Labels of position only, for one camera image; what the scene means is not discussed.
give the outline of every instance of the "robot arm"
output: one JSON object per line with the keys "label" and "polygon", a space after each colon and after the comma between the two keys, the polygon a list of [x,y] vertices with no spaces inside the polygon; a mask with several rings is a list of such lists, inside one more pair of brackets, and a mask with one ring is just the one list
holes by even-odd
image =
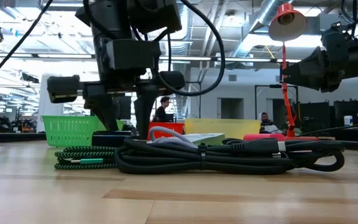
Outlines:
{"label": "robot arm", "polygon": [[358,39],[347,32],[355,25],[333,24],[321,36],[326,50],[317,47],[309,57],[289,66],[283,71],[287,75],[285,82],[332,92],[341,80],[358,77]]}
{"label": "robot arm", "polygon": [[[112,98],[125,92],[136,92],[134,102],[137,129],[146,139],[150,114],[156,97],[169,95],[159,77],[179,90],[185,86],[180,72],[158,71],[161,55],[158,41],[164,34],[181,29],[176,0],[96,0],[79,9],[76,17],[92,29],[99,82],[80,82],[79,76],[50,77],[48,92],[52,103],[71,102],[77,96],[85,99],[108,131],[117,131]],[[135,40],[131,27],[142,34],[166,27],[159,39]],[[151,80],[141,80],[146,68],[153,71]]]}

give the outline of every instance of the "green and black cable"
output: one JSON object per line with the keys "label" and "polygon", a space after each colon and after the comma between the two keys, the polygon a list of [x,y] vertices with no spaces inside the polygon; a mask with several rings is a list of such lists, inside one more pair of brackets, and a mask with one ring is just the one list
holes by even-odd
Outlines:
{"label": "green and black cable", "polygon": [[114,153],[117,148],[104,146],[73,146],[56,152],[55,169],[107,169],[117,167]]}

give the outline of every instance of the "red desk lamp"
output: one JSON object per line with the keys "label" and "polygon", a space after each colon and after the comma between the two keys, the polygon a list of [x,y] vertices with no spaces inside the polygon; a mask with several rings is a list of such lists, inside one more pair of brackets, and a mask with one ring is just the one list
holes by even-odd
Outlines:
{"label": "red desk lamp", "polygon": [[[277,15],[268,27],[268,34],[272,40],[283,42],[283,70],[287,68],[285,42],[300,37],[306,30],[307,25],[306,17],[302,13],[293,10],[292,4],[284,3],[278,8]],[[290,100],[288,99],[287,84],[284,82],[285,77],[283,75],[282,88],[284,103],[287,109],[287,120],[289,122],[287,139],[293,139],[295,137],[295,122]]]}

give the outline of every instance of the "person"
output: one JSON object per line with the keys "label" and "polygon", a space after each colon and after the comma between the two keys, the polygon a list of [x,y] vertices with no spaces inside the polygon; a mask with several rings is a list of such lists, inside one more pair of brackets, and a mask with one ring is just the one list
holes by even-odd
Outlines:
{"label": "person", "polygon": [[269,116],[266,112],[259,114],[260,119],[260,133],[267,134],[267,133],[282,133],[276,125],[273,124],[271,120],[269,120]]}
{"label": "person", "polygon": [[168,122],[165,109],[169,106],[169,97],[164,96],[160,102],[161,106],[155,111],[153,122]]}

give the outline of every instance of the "white container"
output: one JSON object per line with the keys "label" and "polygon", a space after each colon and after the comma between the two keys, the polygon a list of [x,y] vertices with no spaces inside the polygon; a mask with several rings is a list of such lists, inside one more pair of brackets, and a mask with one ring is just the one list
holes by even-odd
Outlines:
{"label": "white container", "polygon": [[346,127],[350,127],[353,126],[353,116],[344,116],[343,117],[343,122],[345,124]]}

